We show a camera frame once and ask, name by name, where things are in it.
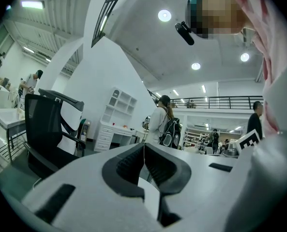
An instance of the black backpack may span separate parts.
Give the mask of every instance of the black backpack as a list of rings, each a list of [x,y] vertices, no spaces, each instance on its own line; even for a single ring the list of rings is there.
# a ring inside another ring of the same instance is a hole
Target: black backpack
[[[165,132],[160,139],[160,145],[177,149],[181,137],[180,132],[180,119],[172,118],[169,120],[165,127]]]

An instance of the chair armrest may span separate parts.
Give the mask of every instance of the chair armrest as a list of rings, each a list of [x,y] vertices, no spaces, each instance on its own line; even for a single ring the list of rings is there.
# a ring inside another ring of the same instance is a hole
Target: chair armrest
[[[62,132],[62,134],[63,134],[63,136],[65,136],[65,137],[67,137],[67,138],[69,138],[69,139],[71,139],[71,140],[73,140],[73,141],[75,141],[75,142],[81,144],[81,146],[83,147],[83,149],[86,148],[86,144],[85,144],[84,141],[82,141],[82,140],[80,140],[80,139],[78,139],[78,138],[76,138],[76,137],[74,137],[74,136],[72,136],[72,135],[69,135],[69,134],[67,134],[67,133],[65,133],[65,132]]]
[[[44,166],[46,166],[47,168],[49,168],[53,172],[57,172],[59,170],[58,167],[56,167],[53,163],[51,163],[47,159],[45,159],[41,154],[39,154],[35,149],[33,149],[27,142],[23,142],[23,145]]]

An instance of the black shirt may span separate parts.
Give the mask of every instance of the black shirt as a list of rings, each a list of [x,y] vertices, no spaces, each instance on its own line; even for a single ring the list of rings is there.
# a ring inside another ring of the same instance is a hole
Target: black shirt
[[[253,113],[251,115],[251,117],[249,118],[247,133],[249,133],[250,131],[252,131],[254,129],[257,131],[260,140],[262,140],[263,139],[263,132],[261,130],[261,123],[260,123],[259,117],[256,113]]]

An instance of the slanted white wall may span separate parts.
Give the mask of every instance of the slanted white wall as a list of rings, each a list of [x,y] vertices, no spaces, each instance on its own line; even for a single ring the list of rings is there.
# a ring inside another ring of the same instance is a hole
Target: slanted white wall
[[[220,96],[262,96],[264,83],[255,81],[219,82]]]
[[[21,78],[24,79],[37,70],[45,71],[45,65],[23,55],[21,46],[13,43],[0,68],[0,77],[8,78],[11,88],[17,88]],[[59,74],[52,90],[62,93],[68,80],[67,76]]]
[[[122,49],[103,37],[80,62],[69,79],[64,94],[84,102],[83,118],[91,121],[88,138],[94,138],[95,129],[105,111],[112,88],[117,87],[137,99],[128,128],[139,129],[155,104]]]

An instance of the man in black shirt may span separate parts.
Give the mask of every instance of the man in black shirt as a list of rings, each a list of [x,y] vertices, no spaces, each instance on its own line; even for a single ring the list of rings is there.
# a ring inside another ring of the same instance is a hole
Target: man in black shirt
[[[259,117],[263,113],[263,105],[259,101],[256,101],[253,104],[253,110],[254,110],[254,113],[249,118],[247,133],[255,129],[259,135],[260,140],[262,140],[263,132],[261,130],[261,123],[260,123]]]

